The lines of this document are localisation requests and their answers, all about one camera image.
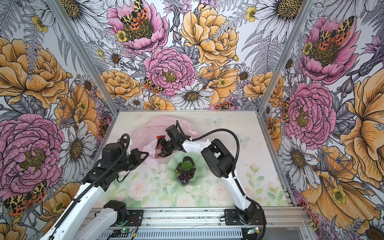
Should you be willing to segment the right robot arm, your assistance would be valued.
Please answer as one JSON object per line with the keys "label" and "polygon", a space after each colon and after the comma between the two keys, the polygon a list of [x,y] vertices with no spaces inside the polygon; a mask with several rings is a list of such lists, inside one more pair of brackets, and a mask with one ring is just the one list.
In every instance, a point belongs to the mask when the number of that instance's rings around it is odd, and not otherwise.
{"label": "right robot arm", "polygon": [[[203,139],[218,132],[230,134],[235,139],[236,153],[232,155],[228,148],[219,139],[212,141]],[[236,134],[228,129],[215,129],[201,137],[192,139],[184,134],[179,124],[166,129],[167,136],[157,136],[156,148],[161,150],[159,157],[165,158],[175,151],[200,154],[210,171],[217,178],[222,179],[231,193],[238,219],[244,225],[250,225],[253,220],[259,220],[265,227],[267,220],[261,205],[248,197],[236,172],[236,164],[240,155],[240,141]]]}

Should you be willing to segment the dark purple grape bunch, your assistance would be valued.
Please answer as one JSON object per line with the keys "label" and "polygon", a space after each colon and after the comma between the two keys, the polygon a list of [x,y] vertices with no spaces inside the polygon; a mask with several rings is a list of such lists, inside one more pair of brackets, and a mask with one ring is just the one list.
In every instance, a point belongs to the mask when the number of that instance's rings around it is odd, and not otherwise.
{"label": "dark purple grape bunch", "polygon": [[196,168],[193,168],[192,170],[188,172],[178,172],[177,173],[177,180],[182,184],[182,186],[186,186],[189,184],[189,181],[195,176]]}

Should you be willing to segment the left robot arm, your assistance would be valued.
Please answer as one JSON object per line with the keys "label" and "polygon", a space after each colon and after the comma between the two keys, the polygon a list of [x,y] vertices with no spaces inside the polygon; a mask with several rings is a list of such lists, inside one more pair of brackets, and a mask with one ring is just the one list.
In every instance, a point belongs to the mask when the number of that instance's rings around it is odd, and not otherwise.
{"label": "left robot arm", "polygon": [[107,144],[103,148],[101,159],[86,174],[74,199],[42,237],[44,240],[95,240],[107,228],[120,227],[132,221],[126,204],[111,200],[85,228],[80,229],[95,203],[118,179],[119,173],[135,170],[150,155],[128,148],[129,144],[125,142]]}

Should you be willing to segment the pink plastic bag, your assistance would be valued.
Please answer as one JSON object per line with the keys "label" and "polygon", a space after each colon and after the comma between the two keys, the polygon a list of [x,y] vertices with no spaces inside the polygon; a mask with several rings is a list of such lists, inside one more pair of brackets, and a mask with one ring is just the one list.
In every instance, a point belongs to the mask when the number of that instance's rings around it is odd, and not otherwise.
{"label": "pink plastic bag", "polygon": [[171,116],[159,116],[151,119],[146,125],[130,134],[130,150],[137,148],[141,152],[148,152],[149,156],[144,163],[151,167],[158,167],[167,162],[169,157],[160,158],[157,156],[157,152],[160,151],[156,150],[157,136],[166,136],[169,138],[166,129],[171,125],[176,125],[176,121],[179,121],[186,135],[192,137],[198,135],[193,125],[187,120]]}

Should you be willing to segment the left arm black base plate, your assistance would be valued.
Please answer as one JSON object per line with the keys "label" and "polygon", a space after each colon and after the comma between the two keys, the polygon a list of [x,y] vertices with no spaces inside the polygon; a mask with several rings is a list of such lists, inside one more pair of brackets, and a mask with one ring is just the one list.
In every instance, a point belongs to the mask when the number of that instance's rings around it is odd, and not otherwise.
{"label": "left arm black base plate", "polygon": [[129,209],[123,213],[123,227],[140,227],[143,221],[144,210]]}

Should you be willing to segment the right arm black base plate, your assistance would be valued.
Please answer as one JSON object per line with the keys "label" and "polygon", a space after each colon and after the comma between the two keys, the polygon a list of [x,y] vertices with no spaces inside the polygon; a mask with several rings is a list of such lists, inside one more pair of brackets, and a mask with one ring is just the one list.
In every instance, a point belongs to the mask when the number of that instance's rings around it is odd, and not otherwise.
{"label": "right arm black base plate", "polygon": [[266,225],[266,218],[261,209],[224,209],[225,223],[227,226],[261,226]]}

